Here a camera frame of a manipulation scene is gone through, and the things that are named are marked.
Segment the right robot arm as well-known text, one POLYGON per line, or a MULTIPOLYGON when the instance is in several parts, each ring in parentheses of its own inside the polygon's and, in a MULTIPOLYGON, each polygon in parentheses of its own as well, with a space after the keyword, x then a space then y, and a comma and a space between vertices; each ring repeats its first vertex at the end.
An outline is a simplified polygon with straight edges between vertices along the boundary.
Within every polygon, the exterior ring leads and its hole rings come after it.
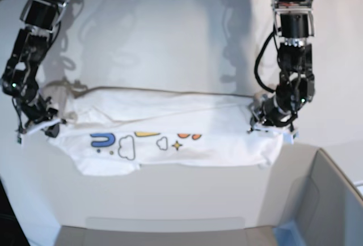
POLYGON ((36 75, 60 32, 61 21, 70 0, 28 0, 20 16, 24 27, 18 32, 12 53, 1 76, 2 92, 11 97, 18 118, 16 141, 42 131, 55 138, 65 123, 44 98, 36 75))

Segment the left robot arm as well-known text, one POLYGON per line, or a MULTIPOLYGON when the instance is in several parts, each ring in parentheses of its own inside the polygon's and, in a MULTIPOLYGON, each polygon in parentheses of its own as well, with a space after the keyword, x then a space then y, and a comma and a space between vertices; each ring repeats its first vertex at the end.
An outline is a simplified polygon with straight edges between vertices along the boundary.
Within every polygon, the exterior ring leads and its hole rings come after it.
POLYGON ((315 95, 312 44, 315 35, 313 0, 271 0, 273 29, 266 38, 254 65, 254 76, 265 91, 250 105, 249 132, 282 134, 292 143, 298 135, 293 125, 298 112, 315 95), (273 40, 280 69, 276 88, 268 87, 259 75, 263 54, 273 40))

